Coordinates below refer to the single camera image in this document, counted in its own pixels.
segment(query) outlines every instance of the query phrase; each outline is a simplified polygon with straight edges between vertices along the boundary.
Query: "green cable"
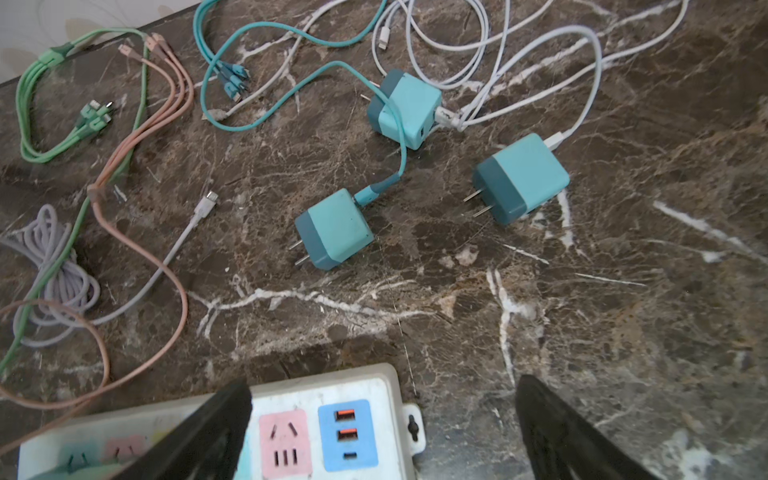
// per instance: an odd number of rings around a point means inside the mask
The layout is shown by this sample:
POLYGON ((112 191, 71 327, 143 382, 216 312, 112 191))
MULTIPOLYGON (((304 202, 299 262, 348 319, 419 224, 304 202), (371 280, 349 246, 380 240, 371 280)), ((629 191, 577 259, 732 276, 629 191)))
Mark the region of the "green cable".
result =
MULTIPOLYGON (((115 29, 108 29, 103 28, 101 30, 97 30, 97 32, 102 33, 102 31, 108 30, 108 31, 117 31, 117 30, 130 30, 135 31, 129 28, 115 28, 115 29)), ((91 38, 93 37, 94 32, 91 32, 90 34, 84 35, 83 37, 79 38, 78 40, 81 41, 83 38, 91 38)), ((149 58, 149 48, 147 46, 144 46, 144 58, 149 58)), ((22 75, 22 78, 19 79, 19 84, 21 84, 22 81, 25 80, 25 77, 27 73, 31 70, 28 69, 24 75, 22 75)), ((21 110, 18 109, 18 98, 17 98, 17 111, 19 112, 19 120, 21 121, 21 110)), ((141 125, 144 113, 147 111, 147 65, 143 64, 141 67, 141 99, 139 100, 139 108, 136 112, 136 120, 134 120, 134 130, 139 128, 139 125, 141 125)), ((72 134, 70 133, 67 136, 67 139, 70 139, 72 134)), ((76 137, 74 138, 74 142, 77 143, 79 139, 76 137)), ((131 158, 133 157, 134 149, 131 148, 130 151, 128 151, 128 154, 125 156, 125 159, 120 164, 120 167, 117 168, 117 170, 112 174, 110 177, 110 181, 114 181, 119 175, 121 175, 125 170, 128 168, 128 165, 131 162, 131 158)), ((32 300, 34 298, 38 298, 40 295, 40 292, 45 288, 45 284, 48 283, 48 281, 53 278, 53 276, 58 272, 58 270, 61 268, 61 266, 64 264, 65 261, 67 261, 67 258, 69 258, 69 253, 72 250, 72 246, 74 245, 74 242, 77 240, 78 235, 80 233, 80 229, 83 224, 83 220, 85 219, 85 214, 88 212, 88 206, 91 205, 91 199, 86 197, 85 200, 83 200, 83 204, 80 206, 80 212, 78 213, 77 219, 74 221, 74 226, 72 227, 72 232, 69 234, 69 239, 67 240, 67 244, 65 245, 64 249, 61 251, 61 254, 58 256, 55 262, 48 268, 48 270, 45 271, 45 274, 42 276, 39 282, 37 282, 33 288, 27 293, 27 296, 25 297, 25 300, 32 300)), ((5 356, 2 360, 0 360, 0 375, 2 375, 3 371, 5 370, 5 367, 8 366, 8 364, 11 362, 16 350, 19 348, 19 346, 22 344, 22 338, 24 337, 24 332, 27 328, 27 321, 29 319, 29 313, 32 310, 31 305, 27 305, 22 310, 22 316, 19 319, 18 324, 18 332, 15 333, 13 343, 11 343, 11 346, 8 348, 8 352, 5 353, 5 356)))
MULTIPOLYGON (((16 87, 16 112, 18 115, 19 134, 21 135, 21 153, 24 160, 35 164, 48 163, 54 157, 65 152, 83 138, 104 128, 109 122, 108 118, 105 116, 107 111, 106 108, 104 109, 104 112, 98 112, 98 114, 94 112, 92 116, 86 116, 81 112, 78 118, 78 123, 82 125, 73 129, 64 140, 49 151, 37 151, 32 144, 29 111, 38 79, 50 67, 62 63, 72 49, 104 33, 133 33, 142 38, 146 36, 145 33, 133 28, 99 28, 98 30, 87 33, 72 42, 48 49, 45 53, 40 55, 38 60, 30 65, 21 78, 19 78, 18 86, 16 87)), ((146 66, 144 66, 142 69, 142 77, 146 75, 146 69, 146 66)))

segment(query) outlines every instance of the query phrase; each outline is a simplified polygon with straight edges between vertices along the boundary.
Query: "pink outlet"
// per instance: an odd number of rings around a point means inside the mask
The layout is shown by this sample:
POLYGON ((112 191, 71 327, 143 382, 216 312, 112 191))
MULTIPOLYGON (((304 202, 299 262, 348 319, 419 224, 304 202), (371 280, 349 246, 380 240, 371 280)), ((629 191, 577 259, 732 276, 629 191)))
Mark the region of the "pink outlet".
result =
POLYGON ((259 418, 261 475, 267 480, 312 475, 310 433, 306 412, 272 413, 259 418))
POLYGON ((121 439, 109 439, 104 445, 104 453, 101 456, 103 463, 125 462, 133 457, 140 457, 144 454, 144 437, 141 435, 131 435, 121 439))

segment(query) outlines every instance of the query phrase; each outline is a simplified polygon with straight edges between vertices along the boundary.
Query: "teal charger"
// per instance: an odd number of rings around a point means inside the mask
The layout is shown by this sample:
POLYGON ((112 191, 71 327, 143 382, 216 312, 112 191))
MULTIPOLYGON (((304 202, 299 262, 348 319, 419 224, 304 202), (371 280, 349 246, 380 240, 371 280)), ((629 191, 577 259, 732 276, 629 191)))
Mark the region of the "teal charger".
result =
POLYGON ((475 168, 472 183, 497 222, 508 225, 571 182, 537 134, 516 141, 475 168))
MULTIPOLYGON (((442 103, 442 92, 397 69, 386 75, 379 90, 400 112, 402 128, 406 133, 406 146, 417 150, 435 124, 435 109, 442 103)), ((400 142, 392 112, 375 95, 368 106, 368 122, 374 131, 400 142)))
POLYGON ((346 188, 311 206, 294 224, 310 260, 321 270, 331 270, 373 242, 373 232, 346 188))

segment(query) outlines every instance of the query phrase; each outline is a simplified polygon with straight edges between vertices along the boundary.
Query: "white cable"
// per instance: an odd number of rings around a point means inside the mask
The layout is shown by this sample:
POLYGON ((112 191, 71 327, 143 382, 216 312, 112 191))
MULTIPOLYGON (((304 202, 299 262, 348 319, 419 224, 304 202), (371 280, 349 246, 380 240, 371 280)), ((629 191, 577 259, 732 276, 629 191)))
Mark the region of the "white cable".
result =
MULTIPOLYGON (((627 50, 617 51, 617 52, 615 52, 613 54, 610 54, 610 55, 607 55, 607 56, 603 57, 603 60, 601 62, 601 68, 609 67, 611 65, 611 62, 613 62, 613 61, 615 61, 615 60, 617 60, 619 58, 627 57, 629 55, 634 55, 636 53, 639 53, 639 52, 641 52, 643 50, 647 50, 647 49, 653 47, 654 45, 657 45, 658 43, 663 41, 665 38, 669 37, 672 34, 672 32, 674 30, 676 30, 677 27, 680 26, 680 23, 683 21, 683 18, 685 17, 685 14, 686 14, 687 9, 688 9, 689 1, 690 0, 682 0, 682 2, 681 2, 682 5, 680 7, 680 13, 677 15, 677 17, 675 18, 675 20, 672 23, 672 25, 670 25, 670 27, 667 28, 667 30, 665 30, 661 35, 659 35, 659 36, 657 36, 655 38, 652 38, 651 40, 646 41, 645 43, 640 44, 640 45, 638 45, 636 47, 628 48, 627 50)), ((625 18, 624 20, 622 20, 621 22, 618 22, 618 23, 620 23, 620 24, 628 23, 628 22, 634 20, 635 16, 636 15, 633 15, 631 17, 627 17, 627 18, 625 18)), ((615 26, 616 25, 614 25, 613 27, 609 28, 607 31, 612 30, 613 28, 615 28, 615 26)), ((602 32, 598 33, 598 36, 606 35, 607 31, 602 31, 602 32)), ((585 42, 582 39, 579 42, 577 42, 577 44, 574 44, 574 47, 576 47, 579 43, 581 43, 582 45, 585 45, 585 42)), ((484 121, 491 120, 492 118, 500 117, 503 114, 507 114, 507 113, 509 113, 511 111, 514 111, 514 110, 517 110, 519 108, 522 108, 525 105, 529 105, 529 104, 532 104, 532 103, 534 103, 534 102, 536 102, 538 100, 541 100, 542 98, 546 98, 549 95, 555 93, 556 91, 559 91, 562 88, 567 87, 568 85, 572 84, 573 82, 575 82, 579 78, 583 77, 584 75, 586 75, 587 73, 592 71, 595 68, 595 65, 596 65, 595 63, 593 63, 591 65, 587 65, 586 67, 582 68, 580 71, 576 72, 575 74, 573 74, 571 77, 567 78, 566 80, 563 80, 559 84, 556 84, 556 85, 554 85, 554 86, 552 86, 550 88, 547 88, 546 90, 541 91, 541 92, 539 92, 539 93, 537 93, 535 95, 532 95, 529 98, 526 98, 524 100, 520 100, 520 101, 518 101, 518 102, 516 102, 516 103, 514 103, 512 105, 509 105, 508 107, 504 107, 501 110, 497 110, 497 111, 494 111, 494 112, 492 112, 490 114, 483 115, 482 117, 471 119, 471 120, 467 120, 466 122, 464 122, 463 127, 468 127, 469 125, 479 124, 479 123, 482 123, 484 121)))
MULTIPOLYGON (((166 255, 163 264, 168 265, 174 259, 176 253, 181 248, 181 245, 184 244, 184 241, 189 237, 189 234, 192 233, 192 230, 194 230, 200 221, 207 217, 212 211, 217 198, 218 196, 216 194, 210 192, 206 197, 203 197, 200 200, 200 203, 195 207, 195 212, 190 223, 181 233, 178 240, 176 240, 176 243, 170 249, 168 255, 166 255)), ((56 210, 51 205, 44 205, 38 213, 37 220, 31 222, 28 226, 20 230, 11 232, 9 237, 0 237, 0 244, 6 245, 17 252, 24 254, 35 263, 39 273, 32 284, 32 289, 34 289, 48 268, 50 268, 61 254, 61 251, 67 243, 70 232, 71 225, 69 223, 66 223, 63 226, 60 225, 56 216, 56 210)), ((46 300, 69 306, 78 313, 85 313, 86 310, 96 304, 101 289, 98 281, 94 277, 87 275, 85 270, 77 265, 76 262, 77 254, 74 252, 74 249, 72 249, 70 259, 67 260, 61 266, 61 269, 48 281, 48 283, 46 283, 41 297, 46 300)), ((91 320, 91 323, 94 325, 101 325, 102 323, 108 322, 128 311, 147 295, 162 274, 163 270, 157 269, 154 275, 133 298, 128 300, 114 312, 91 320)), ((19 321, 21 320, 23 309, 24 307, 19 308, 14 316, 14 336, 18 335, 19 321)), ((30 312, 29 319, 33 323, 39 326, 62 325, 67 328, 57 336, 45 340, 33 340, 28 337, 23 337, 23 345, 33 348, 51 346, 69 336, 73 330, 84 328, 79 322, 70 319, 66 315, 62 315, 56 310, 50 310, 47 307, 41 308, 40 310, 42 311, 43 316, 39 316, 34 309, 30 312)))
MULTIPOLYGON (((480 21, 481 41, 486 40, 488 38, 488 34, 490 33, 490 21, 488 20, 488 13, 485 11, 485 8, 483 7, 482 3, 480 3, 478 0, 465 0, 465 1, 474 8, 475 14, 478 16, 478 19, 480 21)), ((400 3, 401 7, 406 8, 406 5, 405 3, 403 3, 403 0, 398 0, 398 2, 400 3)), ((414 2, 415 0, 409 0, 408 6, 406 9, 406 47, 408 48, 408 56, 411 59, 411 65, 413 66, 413 69, 416 70, 416 74, 424 82, 432 85, 435 88, 439 88, 440 90, 451 90, 453 88, 461 87, 467 80, 469 80, 472 77, 472 75, 477 71, 477 69, 480 68, 480 64, 482 62, 482 56, 485 53, 485 45, 478 48, 478 50, 475 52, 475 55, 472 57, 469 63, 458 74, 455 74, 452 77, 447 78, 443 81, 431 80, 429 77, 427 77, 424 74, 422 69, 419 67, 419 63, 416 61, 416 56, 413 53, 411 27, 415 25, 415 22, 413 21, 414 2)), ((423 32, 420 32, 420 30, 417 30, 417 33, 419 33, 420 35, 423 35, 422 36, 423 38, 426 38, 426 36, 423 34, 423 32)))
MULTIPOLYGON (((482 38, 487 38, 488 34, 490 33, 490 26, 488 24, 488 14, 485 12, 485 8, 482 6, 482 3, 480 3, 478 0, 465 0, 472 8, 475 10, 475 14, 478 16, 478 20, 480 21, 480 32, 482 38)), ((379 61, 379 54, 376 50, 377 46, 377 39, 379 41, 382 41, 384 38, 379 33, 379 28, 382 27, 382 22, 384 21, 384 18, 386 17, 386 21, 390 22, 391 18, 394 15, 394 12, 397 11, 398 8, 401 8, 404 12, 408 11, 408 8, 406 7, 405 3, 402 1, 395 0, 392 4, 387 7, 387 9, 384 11, 383 15, 379 18, 379 20, 376 22, 376 24, 373 27, 373 33, 371 37, 371 53, 373 54, 373 61, 376 63, 376 67, 379 69, 382 75, 386 76, 387 72, 384 69, 384 67, 381 64, 381 61, 379 61)), ((385 23, 383 28, 388 28, 389 26, 385 23)), ((421 30, 417 30, 417 33, 424 39, 427 39, 426 35, 421 30)), ((437 88, 441 88, 442 90, 448 90, 450 88, 457 88, 460 87, 462 84, 464 84, 474 73, 477 71, 477 69, 480 66, 480 63, 482 61, 482 55, 485 52, 485 47, 479 48, 475 54, 472 56, 472 59, 469 60, 469 62, 462 68, 457 74, 453 75, 452 77, 443 80, 443 81, 433 81, 426 76, 422 76, 422 80, 426 81, 427 83, 436 86, 437 88), (451 82, 456 80, 457 78, 460 78, 462 75, 464 75, 464 78, 454 84, 451 85, 451 82)), ((417 73, 420 72, 418 69, 418 65, 415 65, 415 69, 417 70, 417 73)))
POLYGON ((598 89, 600 87, 600 78, 603 71, 602 47, 600 45, 600 39, 591 28, 587 28, 582 25, 569 25, 567 27, 556 28, 555 30, 545 33, 541 37, 536 38, 534 41, 524 46, 522 50, 516 53, 512 58, 510 58, 507 61, 507 63, 504 64, 504 66, 498 71, 497 75, 489 83, 487 83, 480 90, 480 92, 475 96, 475 99, 469 105, 463 108, 464 114, 462 115, 461 123, 459 124, 458 129, 463 130, 464 128, 466 128, 467 125, 472 124, 470 123, 470 121, 472 120, 467 120, 468 116, 470 115, 469 112, 473 108, 477 110, 477 107, 479 105, 482 105, 481 102, 488 97, 488 92, 490 92, 491 88, 493 88, 493 85, 496 83, 496 81, 498 81, 498 79, 501 78, 503 74, 505 74, 510 68, 512 68, 513 65, 515 65, 518 61, 520 61, 524 56, 530 53, 533 49, 537 48, 539 45, 547 41, 550 41, 553 38, 559 37, 561 35, 572 35, 572 34, 581 35, 592 44, 592 48, 594 49, 595 64, 597 65, 597 67, 595 68, 595 71, 594 71, 594 82, 592 84, 592 90, 590 91, 589 98, 587 99, 587 104, 584 106, 584 110, 582 110, 581 115, 579 115, 579 118, 578 120, 576 120, 576 123, 574 124, 574 126, 569 130, 563 132, 563 135, 566 138, 571 136, 573 132, 576 131, 576 129, 579 128, 581 124, 584 122, 584 119, 587 117, 587 114, 589 113, 589 110, 592 107, 592 104, 594 103, 594 98, 597 96, 598 89))
POLYGON ((475 43, 467 44, 467 45, 445 45, 442 43, 438 43, 437 41, 432 40, 430 37, 428 37, 421 28, 419 28, 419 25, 415 22, 412 14, 412 6, 409 13, 409 7, 405 5, 403 0, 395 0, 386 10, 385 14, 382 16, 382 18, 379 20, 379 22, 376 23, 376 26, 373 29, 373 38, 372 38, 372 44, 371 44, 371 52, 373 54, 373 61, 376 63, 376 67, 379 69, 379 71, 382 73, 382 75, 386 76, 386 70, 381 65, 381 62, 379 61, 379 55, 376 50, 376 39, 378 38, 378 30, 381 26, 381 21, 386 17, 386 23, 385 27, 388 28, 389 24, 392 21, 392 17, 395 14, 395 12, 398 9, 398 6, 406 12, 406 21, 408 22, 406 24, 406 44, 408 46, 408 52, 409 57, 411 60, 411 63, 413 64, 414 70, 416 70, 416 73, 419 75, 419 77, 425 81, 426 83, 429 83, 437 88, 440 88, 442 90, 449 90, 452 88, 458 88, 463 86, 472 76, 472 74, 477 71, 479 68, 479 65, 482 61, 482 55, 485 50, 485 46, 493 43, 494 41, 502 40, 503 42, 506 40, 506 36, 514 31, 517 31, 518 29, 526 26, 530 22, 534 21, 536 18, 541 16, 547 8, 549 8, 550 5, 552 5, 552 2, 554 0, 547 0, 536 12, 529 15, 524 20, 520 21, 519 23, 509 26, 509 23, 505 21, 505 26, 502 28, 501 33, 498 33, 497 35, 493 37, 488 37, 490 35, 490 21, 488 19, 488 15, 485 12, 485 8, 482 6, 482 3, 479 1, 472 1, 472 0, 466 0, 467 3, 470 4, 475 10, 475 14, 478 16, 478 20, 480 21, 480 29, 481 29, 481 40, 477 41, 475 43), (416 33, 421 37, 423 41, 425 41, 427 44, 431 45, 434 48, 437 48, 439 50, 443 51, 468 51, 468 50, 474 50, 478 49, 475 52, 475 55, 472 57, 472 59, 469 61, 469 63, 456 75, 453 77, 450 77, 447 80, 444 81, 433 81, 430 78, 427 78, 426 75, 422 72, 421 68, 419 68, 419 65, 416 62, 415 55, 413 54, 413 45, 411 42, 411 35, 409 32, 409 26, 412 26, 413 29, 416 31, 416 33), (465 75, 467 70, 471 69, 471 73, 465 75), (451 82, 455 81, 457 78, 460 78, 462 75, 465 75, 464 78, 461 79, 461 81, 458 81, 454 84, 451 84, 451 82))
MULTIPOLYGON (((331 8, 341 5, 342 3, 347 2, 347 0, 333 0, 332 2, 328 2, 322 7, 318 8, 310 17, 309 21, 307 21, 306 25, 304 25, 304 28, 302 28, 303 31, 309 31, 310 27, 317 21, 318 18, 320 18, 325 12, 329 11, 331 8)), ((249 104, 250 102, 256 100, 258 97, 261 96, 263 92, 267 90, 267 88, 271 87, 273 83, 278 81, 282 76, 283 73, 288 69, 290 66, 290 62, 293 60, 293 56, 296 54, 296 50, 299 49, 299 44, 303 40, 303 37, 296 37, 296 41, 293 43, 293 47, 288 51, 288 55, 286 56, 286 59, 283 61, 283 64, 280 66, 280 68, 275 72, 274 75, 272 75, 272 78, 270 78, 264 85, 259 87, 258 90, 253 92, 252 94, 245 97, 243 100, 237 102, 230 110, 224 115, 223 118, 228 118, 232 114, 234 114, 236 111, 240 110, 242 107, 244 107, 246 104, 249 104)))
MULTIPOLYGON (((502 32, 502 43, 498 46, 498 55, 496 56, 496 63, 493 65, 493 71, 491 72, 491 80, 488 81, 489 84, 494 84, 498 79, 503 75, 499 73, 498 67, 502 63, 502 57, 504 56, 504 46, 507 43, 507 28, 509 28, 509 17, 511 15, 511 3, 510 0, 505 0, 504 5, 504 31, 502 32)), ((478 103, 478 106, 475 107, 475 111, 472 112, 471 118, 474 118, 477 116, 478 112, 480 112, 480 109, 482 108, 482 105, 485 103, 485 100, 488 98, 488 95, 491 93, 490 88, 485 89, 485 93, 482 95, 482 98, 480 98, 480 102, 478 103)))

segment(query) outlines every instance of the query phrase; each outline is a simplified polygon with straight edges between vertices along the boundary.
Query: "usb connector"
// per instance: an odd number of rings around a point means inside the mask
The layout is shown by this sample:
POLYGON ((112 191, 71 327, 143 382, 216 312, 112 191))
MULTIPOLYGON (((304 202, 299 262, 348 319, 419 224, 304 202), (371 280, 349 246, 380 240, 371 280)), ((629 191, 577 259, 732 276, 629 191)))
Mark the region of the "usb connector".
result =
POLYGON ((216 202, 219 200, 219 196, 214 192, 208 192, 208 194, 201 198, 194 208, 194 214, 200 218, 205 218, 216 206, 216 202))
POLYGON ((379 48, 386 50, 387 45, 389 45, 389 27, 384 26, 381 33, 379 33, 379 48))

